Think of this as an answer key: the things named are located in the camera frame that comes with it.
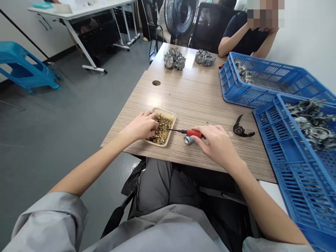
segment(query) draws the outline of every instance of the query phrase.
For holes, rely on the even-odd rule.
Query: red screwdriver handle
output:
[[[187,135],[189,135],[189,136],[195,135],[195,136],[197,136],[199,138],[203,138],[204,137],[199,131],[196,131],[194,129],[192,129],[192,130],[188,129],[187,130]]]

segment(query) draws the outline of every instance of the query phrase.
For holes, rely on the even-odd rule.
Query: pile of screws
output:
[[[195,62],[204,67],[212,67],[216,59],[211,53],[202,49],[199,49],[195,56]]]
[[[164,55],[163,61],[165,67],[168,69],[174,68],[176,70],[182,70],[186,63],[186,58],[182,56],[182,53],[178,47],[176,47],[169,48],[169,52]]]
[[[320,111],[324,101],[306,100],[294,106],[286,103],[286,107],[315,151],[334,151],[336,135],[327,123],[336,121],[336,116],[324,115]]]
[[[252,75],[245,65],[241,65],[240,61],[234,61],[236,67],[238,69],[238,73],[243,82],[251,84],[252,82]]]
[[[163,145],[167,139],[168,136],[168,129],[172,125],[172,121],[169,120],[168,118],[161,117],[161,114],[159,115],[159,118],[154,118],[155,121],[159,123],[158,129],[155,131],[155,135],[146,138],[148,141]]]

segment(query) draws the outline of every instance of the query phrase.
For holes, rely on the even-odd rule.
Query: stool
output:
[[[36,64],[29,63],[26,57]],[[0,65],[0,73],[33,95],[35,93],[31,88],[50,86],[55,90],[61,89],[55,82],[55,78],[61,79],[61,77],[15,42],[0,41],[0,64],[7,64],[12,68],[8,73]]]

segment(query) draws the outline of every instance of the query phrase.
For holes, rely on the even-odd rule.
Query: screwdriver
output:
[[[196,130],[194,130],[194,129],[167,129],[167,130],[173,130],[173,131],[177,131],[177,132],[180,132],[180,133],[182,133],[182,134],[187,134],[187,135],[189,135],[189,136],[192,136],[192,135],[195,135],[195,136],[197,136],[197,137],[199,137],[199,138],[203,138],[204,136],[203,136],[203,134],[201,134],[201,132],[199,132],[199,131],[196,131]]]

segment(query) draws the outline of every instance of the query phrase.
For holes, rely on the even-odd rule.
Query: gray sleeve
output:
[[[308,245],[279,243],[263,238],[247,237],[243,242],[243,252],[314,252]]]
[[[3,252],[78,251],[86,220],[87,209],[79,197],[49,193],[19,216]]]

